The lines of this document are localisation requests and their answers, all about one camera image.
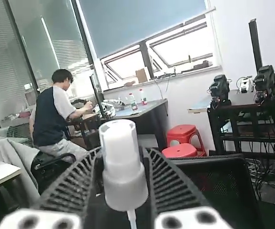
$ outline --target cardboard box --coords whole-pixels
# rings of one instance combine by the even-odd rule
[[[139,83],[147,82],[148,79],[150,79],[150,74],[147,67],[137,70],[135,73]]]

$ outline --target red plastic stool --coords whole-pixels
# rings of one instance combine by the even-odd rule
[[[188,143],[179,144],[166,148],[162,151],[166,158],[171,157],[192,157],[198,156],[198,151],[196,148]]]
[[[167,145],[170,146],[171,141],[178,141],[180,144],[183,143],[191,143],[191,139],[193,136],[197,135],[201,148],[196,148],[197,151],[202,152],[202,156],[206,155],[205,148],[200,136],[199,131],[195,127],[195,125],[177,125],[167,133]]]

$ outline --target white spray nozzle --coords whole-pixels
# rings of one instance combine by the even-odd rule
[[[102,177],[107,205],[117,211],[134,211],[148,197],[135,123],[125,119],[106,122],[99,128],[99,136],[104,160]]]

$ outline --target plastic bottle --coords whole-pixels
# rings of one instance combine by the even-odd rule
[[[138,109],[136,100],[134,98],[134,95],[132,93],[129,94],[130,104],[133,111],[136,111]]]
[[[139,89],[139,91],[141,93],[141,102],[142,102],[142,105],[147,105],[147,98],[146,98],[145,93],[143,92],[142,89]]]

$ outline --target glass wall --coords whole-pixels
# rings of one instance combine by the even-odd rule
[[[0,137],[31,144],[28,114],[35,102],[31,72],[0,0]]]
[[[74,82],[70,98],[92,97],[94,74],[82,42],[71,0],[9,0],[40,90],[51,85],[52,73],[65,68]]]

